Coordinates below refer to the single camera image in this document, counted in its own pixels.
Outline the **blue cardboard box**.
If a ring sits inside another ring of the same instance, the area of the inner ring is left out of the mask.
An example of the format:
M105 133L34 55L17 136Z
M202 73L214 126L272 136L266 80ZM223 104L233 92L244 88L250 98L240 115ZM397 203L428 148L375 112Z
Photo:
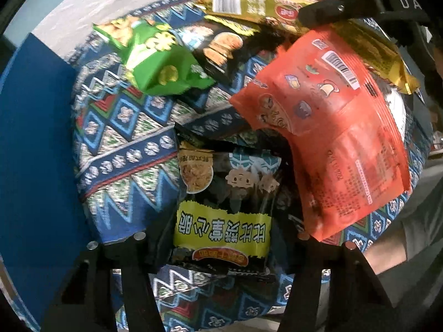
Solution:
M90 237L74 181L75 76L35 35L1 75L1 276L33 330Z

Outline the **red orange snack bag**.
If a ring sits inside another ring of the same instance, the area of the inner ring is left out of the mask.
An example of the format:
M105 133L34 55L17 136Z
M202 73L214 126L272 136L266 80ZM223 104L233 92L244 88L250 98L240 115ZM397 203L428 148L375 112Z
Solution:
M363 61L311 30L231 98L255 130L288 141L306 231L323 241L411 186L401 134Z

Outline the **black orange biscuit bag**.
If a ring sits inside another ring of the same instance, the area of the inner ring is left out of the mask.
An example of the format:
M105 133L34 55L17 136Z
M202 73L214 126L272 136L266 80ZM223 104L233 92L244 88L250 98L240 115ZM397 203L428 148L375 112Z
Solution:
M214 16L191 22L175 32L205 72L227 84L239 66L259 51L263 37L257 25Z

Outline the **black yellow snack bag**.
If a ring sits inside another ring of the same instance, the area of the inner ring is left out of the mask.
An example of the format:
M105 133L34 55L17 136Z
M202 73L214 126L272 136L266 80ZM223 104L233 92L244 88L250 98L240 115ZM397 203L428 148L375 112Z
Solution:
M181 193L172 264L208 274L267 272L282 159L176 125Z

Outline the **green pea snack bag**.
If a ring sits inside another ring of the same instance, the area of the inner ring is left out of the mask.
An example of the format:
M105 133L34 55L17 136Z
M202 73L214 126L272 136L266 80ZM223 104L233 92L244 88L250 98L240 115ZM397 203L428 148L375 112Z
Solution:
M93 29L116 51L130 84L144 94L180 95L215 84L166 22L127 15Z

